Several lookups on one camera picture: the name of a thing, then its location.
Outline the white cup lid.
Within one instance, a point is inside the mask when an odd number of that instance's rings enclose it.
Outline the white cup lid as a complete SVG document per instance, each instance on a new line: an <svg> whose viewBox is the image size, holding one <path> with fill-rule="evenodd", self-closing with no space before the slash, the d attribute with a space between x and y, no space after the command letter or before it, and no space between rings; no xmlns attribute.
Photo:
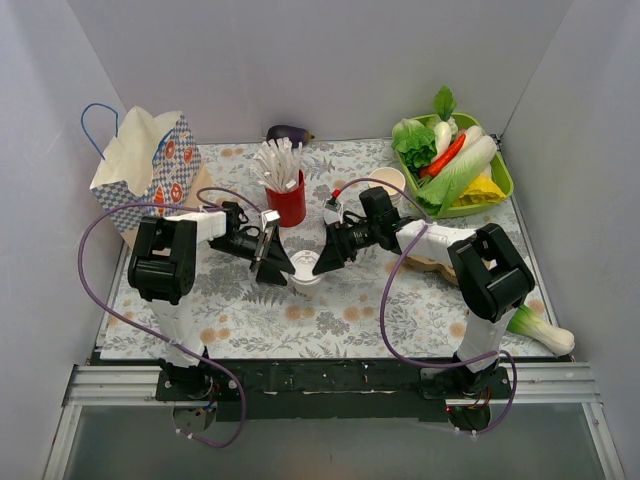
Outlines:
<svg viewBox="0 0 640 480"><path fill-rule="evenodd" d="M295 253L290 261L295 269L289 275L294 285L315 286L322 280L321 274L314 274L314 267L319 260L319 254L311 250L300 250Z"/></svg>

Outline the white paper coffee cup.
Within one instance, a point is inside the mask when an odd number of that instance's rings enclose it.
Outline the white paper coffee cup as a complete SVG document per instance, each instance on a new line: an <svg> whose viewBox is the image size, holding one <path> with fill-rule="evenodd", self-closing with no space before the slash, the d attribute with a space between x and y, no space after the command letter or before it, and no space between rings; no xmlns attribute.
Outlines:
<svg viewBox="0 0 640 480"><path fill-rule="evenodd" d="M301 295L305 295L307 297L313 297L320 290L320 285L322 282L321 277L315 277L312 280L300 280L296 277L290 277L294 289Z"/></svg>

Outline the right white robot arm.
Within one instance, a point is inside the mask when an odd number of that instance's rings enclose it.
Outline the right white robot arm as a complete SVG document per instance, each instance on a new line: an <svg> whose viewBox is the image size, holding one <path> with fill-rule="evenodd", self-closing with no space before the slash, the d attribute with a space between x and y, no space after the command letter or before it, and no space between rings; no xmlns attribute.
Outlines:
<svg viewBox="0 0 640 480"><path fill-rule="evenodd" d="M341 269L373 245L396 254L398 265L414 257L452 269L468 309L466 330L451 363L438 367L433 383L464 397L479 395L497 368L508 323L535 286L529 267L497 224L470 230L403 217L381 186L365 190L359 199L363 217L327 225L314 274Z"/></svg>

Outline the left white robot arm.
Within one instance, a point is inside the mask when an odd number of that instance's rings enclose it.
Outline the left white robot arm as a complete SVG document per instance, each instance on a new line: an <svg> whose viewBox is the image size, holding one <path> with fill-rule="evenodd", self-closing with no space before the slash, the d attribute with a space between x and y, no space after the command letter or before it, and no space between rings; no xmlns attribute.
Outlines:
<svg viewBox="0 0 640 480"><path fill-rule="evenodd" d="M235 202L211 211L141 219L128 282L147 301L160 334L168 339L167 355L159 360L162 371L188 398L203 399L215 386L201 366L206 347L191 317L197 246L207 242L214 250L248 260L259 284L285 286L285 276L295 267L280 241L279 223L279 214L266 210L259 225L250 225Z"/></svg>

